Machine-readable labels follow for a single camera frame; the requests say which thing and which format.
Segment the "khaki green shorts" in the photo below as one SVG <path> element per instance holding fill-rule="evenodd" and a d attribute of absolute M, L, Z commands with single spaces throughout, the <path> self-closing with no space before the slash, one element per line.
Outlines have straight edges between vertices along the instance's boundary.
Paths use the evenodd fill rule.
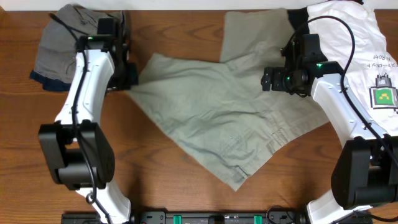
<path fill-rule="evenodd" d="M 311 99 L 263 91 L 293 34 L 285 9 L 228 12 L 217 63 L 153 54 L 130 98 L 178 147 L 237 190 L 292 140 L 328 122 Z"/>

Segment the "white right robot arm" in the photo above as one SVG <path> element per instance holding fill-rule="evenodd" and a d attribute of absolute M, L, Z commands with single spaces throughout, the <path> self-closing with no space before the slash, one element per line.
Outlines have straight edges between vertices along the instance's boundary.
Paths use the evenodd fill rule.
<path fill-rule="evenodd" d="M 371 119 L 340 64 L 322 53 L 318 35 L 291 37 L 280 53 L 285 64 L 265 68 L 262 89 L 311 97 L 343 147 L 331 189 L 309 202 L 297 223 L 358 223 L 361 218 L 370 222 L 368 209 L 397 201 L 397 137 Z"/>

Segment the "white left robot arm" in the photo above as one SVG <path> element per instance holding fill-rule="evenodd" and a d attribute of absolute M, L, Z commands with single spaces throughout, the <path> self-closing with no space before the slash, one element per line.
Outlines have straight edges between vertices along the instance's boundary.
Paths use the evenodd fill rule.
<path fill-rule="evenodd" d="M 138 84 L 129 61 L 129 33 L 115 17 L 101 18 L 97 32 L 76 39 L 76 69 L 65 103 L 39 143 L 52 180 L 75 191 L 95 215 L 70 215 L 71 223 L 134 223 L 131 201 L 116 180 L 114 151 L 101 126 L 104 98 Z"/>

